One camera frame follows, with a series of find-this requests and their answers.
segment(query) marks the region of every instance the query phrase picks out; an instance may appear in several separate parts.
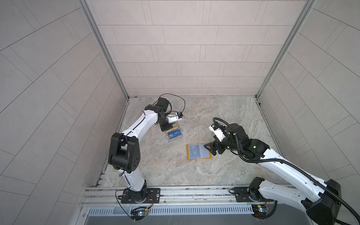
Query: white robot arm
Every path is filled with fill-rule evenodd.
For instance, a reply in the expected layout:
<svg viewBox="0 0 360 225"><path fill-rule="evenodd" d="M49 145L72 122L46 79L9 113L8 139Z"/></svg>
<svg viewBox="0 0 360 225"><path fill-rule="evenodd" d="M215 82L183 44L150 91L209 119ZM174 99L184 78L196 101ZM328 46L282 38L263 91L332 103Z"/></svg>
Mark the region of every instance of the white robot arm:
<svg viewBox="0 0 360 225"><path fill-rule="evenodd" d="M243 161L260 163L296 187L296 189L288 188L256 177L247 193L252 200L256 201L263 197L280 201L306 212L310 219L319 225L334 225L335 222L346 224L336 219L341 205L344 205L358 220L360 219L354 209L341 199L341 187L336 181L332 179L325 181L305 172L264 142L249 139L242 126L236 123L228 124L216 117L213 118L213 122L214 124L209 128L215 133L215 140L204 145L213 155L216 155L216 151L222 154L226 149L234 154L236 151Z"/></svg>
<svg viewBox="0 0 360 225"><path fill-rule="evenodd" d="M140 162L139 143L153 124L159 123L161 131L172 128L172 122L181 120L182 113L169 116L166 112L169 101L159 98L154 105L145 107L143 114L121 134L114 133L111 137L108 163L125 177L129 194L137 202L146 197L146 181L138 168Z"/></svg>

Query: marble floor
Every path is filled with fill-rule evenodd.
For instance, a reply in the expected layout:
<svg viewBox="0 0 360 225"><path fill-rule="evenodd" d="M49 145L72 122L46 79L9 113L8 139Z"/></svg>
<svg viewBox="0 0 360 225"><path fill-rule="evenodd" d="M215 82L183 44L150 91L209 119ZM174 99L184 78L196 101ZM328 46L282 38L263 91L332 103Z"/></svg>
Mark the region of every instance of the marble floor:
<svg viewBox="0 0 360 225"><path fill-rule="evenodd" d="M181 111L184 102L175 96L166 96L172 109ZM274 183L286 183L272 171L254 163L246 163L230 151L212 159L187 160L186 145L208 143L214 140L209 130L213 117L243 126L249 138L257 138L276 150L275 143L256 105L248 97L184 97L186 107L179 121L183 137L168 142L159 125L153 125L140 142L139 169L148 186L249 184L254 177L263 177ZM120 132L128 128L157 98L131 98ZM102 186L126 186L123 178L111 165L107 166Z"/></svg>

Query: wire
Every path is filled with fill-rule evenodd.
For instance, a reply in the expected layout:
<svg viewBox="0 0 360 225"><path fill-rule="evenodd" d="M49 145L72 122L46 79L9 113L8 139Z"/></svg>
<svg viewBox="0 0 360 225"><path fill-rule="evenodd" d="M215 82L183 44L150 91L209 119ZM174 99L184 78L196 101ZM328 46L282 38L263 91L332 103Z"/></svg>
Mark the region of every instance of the wire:
<svg viewBox="0 0 360 225"><path fill-rule="evenodd" d="M185 103L185 100L184 100L182 97L180 97L180 96L178 96L178 95L174 95L174 94L165 93L165 94L160 95L159 98L160 98L161 96L163 96L163 95L173 95L173 96L176 96L176 97L181 98L181 99L184 101L184 108L183 108L183 110L182 110L181 112L183 112L183 111L185 110L185 105L186 105L186 103Z"/></svg>
<svg viewBox="0 0 360 225"><path fill-rule="evenodd" d="M135 130L135 128L137 128L138 127L138 125L140 125L143 121L144 121L144 119L145 119L145 112L143 111L143 113L144 113L144 118L140 121L140 123L138 123L132 130Z"/></svg>
<svg viewBox="0 0 360 225"><path fill-rule="evenodd" d="M220 118L217 118L217 117L214 117L213 118L213 121L220 121L222 123L224 123L225 125L227 125L231 130L232 132L235 134L236 132L234 131L234 129L230 126L229 123L227 123L225 120L223 119L220 119ZM360 222L360 216L359 214L349 205L347 204L342 198L340 198L337 194L335 194L333 191L331 191L329 188L325 187L322 183L320 183L318 180L316 180L315 178L313 178L310 174L308 174L307 172L305 172L303 169L299 168L298 166L292 164L291 162L289 161L286 161L286 160L283 160L283 159L277 159L277 158L271 158L271 159L258 159L258 160L248 160L248 159L245 159L243 155L241 155L241 151L243 150L242 148L242 145L239 144L239 139L238 139L238 136L237 135L234 135L235 137L235 142L236 142L236 145L237 145L237 148L238 148L238 154L239 154L239 157L245 161L245 162L248 162L248 163L262 163L262 162L280 162L280 163L284 163L294 169L296 169L297 171L299 171L300 173L302 173L304 176L306 176L309 180L311 180L314 184L318 185L319 187L321 187L322 189L324 189L334 200L340 202L341 204L343 204L354 216L355 218L357 219L358 222ZM274 205L274 208L273 208L273 211L275 211L276 209L276 205L277 205L277 201L275 201L275 205Z"/></svg>
<svg viewBox="0 0 360 225"><path fill-rule="evenodd" d="M125 173L125 171L123 171L121 174L119 174L119 177L121 177L124 173Z"/></svg>
<svg viewBox="0 0 360 225"><path fill-rule="evenodd" d="M238 156L238 154L236 154L235 152L233 152L232 150L230 150L231 151L231 153L233 153L234 155L237 155Z"/></svg>
<svg viewBox="0 0 360 225"><path fill-rule="evenodd" d="M121 190L117 190L117 191L115 192L116 201L117 201L117 203L119 203L119 206L122 208L122 210L124 211L124 213L126 213L126 215L132 220L132 218L129 216L129 214L128 214L128 213L125 211L125 209L120 205L119 199L117 199L116 193L117 193L118 191L121 191Z"/></svg>
<svg viewBox="0 0 360 225"><path fill-rule="evenodd" d="M257 219L267 219L267 218L269 218L270 216L272 216L275 213L275 210L276 210L277 206L278 206L278 201L275 201L274 207L273 207L272 211L269 214L267 214L266 216L263 216L263 217L256 217L256 216L255 217Z"/></svg>

